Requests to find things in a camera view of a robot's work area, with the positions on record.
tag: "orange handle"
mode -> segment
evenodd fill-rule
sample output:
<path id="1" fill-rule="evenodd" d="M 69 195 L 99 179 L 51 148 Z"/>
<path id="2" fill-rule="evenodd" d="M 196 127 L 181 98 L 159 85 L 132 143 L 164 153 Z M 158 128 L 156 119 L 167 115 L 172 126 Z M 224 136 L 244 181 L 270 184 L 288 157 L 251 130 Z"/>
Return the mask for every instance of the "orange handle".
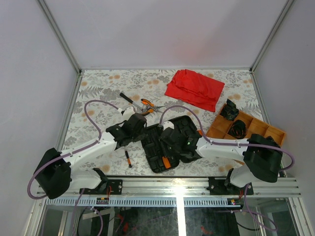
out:
<path id="1" fill-rule="evenodd" d="M 144 105 L 150 105 L 152 107 L 154 107 L 154 104 L 152 102 L 150 102 L 149 100 L 147 99 L 141 99 L 141 102 L 144 104 Z"/>

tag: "wooden tray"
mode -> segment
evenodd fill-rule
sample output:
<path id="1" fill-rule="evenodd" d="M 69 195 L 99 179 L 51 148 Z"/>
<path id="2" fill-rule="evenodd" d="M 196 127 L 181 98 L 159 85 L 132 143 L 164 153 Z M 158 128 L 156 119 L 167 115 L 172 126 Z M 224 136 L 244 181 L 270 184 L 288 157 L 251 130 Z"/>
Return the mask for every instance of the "wooden tray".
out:
<path id="1" fill-rule="evenodd" d="M 246 124 L 247 135 L 245 138 L 250 138 L 252 134 L 260 134 L 263 137 L 271 136 L 277 144 L 282 146 L 286 133 L 276 127 L 273 127 L 265 122 L 258 120 L 240 110 L 239 115 L 234 121 L 225 119 L 223 116 L 219 115 L 216 117 L 215 121 L 212 123 L 210 129 L 207 132 L 207 136 L 210 138 L 217 139 L 236 139 L 228 134 L 228 131 L 233 122 L 240 119 Z"/>

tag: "open tool case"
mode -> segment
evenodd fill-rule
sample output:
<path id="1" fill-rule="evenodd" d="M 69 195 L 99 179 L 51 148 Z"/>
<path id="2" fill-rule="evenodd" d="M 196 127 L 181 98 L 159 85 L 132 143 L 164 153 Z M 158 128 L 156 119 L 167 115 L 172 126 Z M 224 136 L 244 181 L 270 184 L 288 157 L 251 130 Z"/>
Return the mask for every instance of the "open tool case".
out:
<path id="1" fill-rule="evenodd" d="M 284 131 L 277 129 L 265 122 L 262 122 L 257 118 L 254 118 L 242 112 L 241 110 L 239 111 L 239 114 L 234 121 L 227 120 L 221 115 L 221 112 L 225 106 L 226 104 L 222 107 L 219 115 L 216 117 L 215 121 L 212 123 L 210 129 L 208 130 L 208 137 L 217 139 L 235 139 L 228 134 L 228 131 L 230 130 L 232 123 L 240 119 L 246 125 L 247 135 L 245 136 L 245 138 L 250 138 L 252 134 L 260 134 L 265 138 L 271 136 L 278 145 L 282 146 L 286 135 Z"/>
<path id="2" fill-rule="evenodd" d="M 194 134 L 197 131 L 197 127 L 192 122 L 189 116 L 177 117 L 170 120 L 175 129 L 180 130 L 182 134 L 188 136 L 189 134 Z M 146 128 L 148 137 L 141 141 L 142 147 L 146 153 L 146 158 L 150 165 L 151 170 L 154 173 L 161 173 L 167 170 L 171 170 L 179 165 L 180 157 L 169 158 L 170 166 L 167 167 L 163 162 L 163 151 L 161 142 L 159 138 L 162 133 L 162 129 L 158 124 L 149 126 Z"/>

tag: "screwdriver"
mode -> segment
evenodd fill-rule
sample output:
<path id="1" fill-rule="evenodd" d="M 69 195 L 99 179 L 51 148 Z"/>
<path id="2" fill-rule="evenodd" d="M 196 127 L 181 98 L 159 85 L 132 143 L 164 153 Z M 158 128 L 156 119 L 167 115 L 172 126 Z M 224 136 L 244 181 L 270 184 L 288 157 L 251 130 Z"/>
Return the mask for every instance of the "screwdriver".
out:
<path id="1" fill-rule="evenodd" d="M 126 157 L 127 157 L 127 160 L 128 160 L 129 168 L 131 168 L 131 167 L 132 167 L 132 165 L 131 165 L 131 162 L 130 162 L 130 159 L 129 159 L 128 152 L 127 152 L 127 151 L 125 151 L 125 154 L 126 154 Z"/>
<path id="2" fill-rule="evenodd" d="M 125 100 L 127 100 L 128 102 L 130 102 L 132 105 L 136 106 L 137 108 L 139 108 L 141 111 L 143 111 L 143 108 L 140 107 L 138 104 L 136 104 L 134 101 L 132 101 L 130 98 L 128 98 L 126 95 L 124 95 L 122 92 L 119 94 L 120 97 L 124 98 Z"/>

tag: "patterned table surface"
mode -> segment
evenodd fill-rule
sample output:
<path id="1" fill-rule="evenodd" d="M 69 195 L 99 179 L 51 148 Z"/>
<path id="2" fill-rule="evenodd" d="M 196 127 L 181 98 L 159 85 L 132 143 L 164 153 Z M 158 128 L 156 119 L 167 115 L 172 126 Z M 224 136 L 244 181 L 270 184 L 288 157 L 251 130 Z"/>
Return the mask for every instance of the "patterned table surface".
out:
<path id="1" fill-rule="evenodd" d="M 74 105 L 70 124 L 64 142 L 64 149 L 75 147 L 97 137 L 97 131 L 84 114 L 84 104 L 92 99 L 101 99 L 125 108 L 128 102 L 119 96 L 125 93 L 134 101 L 140 103 L 141 98 L 147 98 L 157 106 L 169 107 L 185 105 L 192 109 L 201 119 L 205 132 L 218 115 L 222 105 L 229 98 L 237 107 L 260 120 L 261 110 L 252 85 L 248 70 L 195 70 L 198 73 L 225 83 L 221 97 L 216 105 L 216 112 L 209 112 L 174 98 L 165 96 L 167 84 L 172 80 L 177 70 L 86 70 Z M 122 116 L 108 105 L 91 103 L 88 114 L 104 131 L 107 127 L 122 122 Z M 190 112 L 175 108 L 165 113 L 164 120 L 188 115 L 196 122 Z M 159 122 L 160 114 L 146 116 L 148 126 Z M 155 174 L 149 167 L 141 142 L 129 144 L 132 168 L 128 167 L 123 148 L 108 155 L 97 157 L 92 162 L 81 166 L 82 170 L 99 167 L 108 175 L 134 176 L 226 176 L 232 167 L 240 165 L 226 158 L 201 158 L 190 164 L 180 163 L 175 169 L 161 174 Z"/>

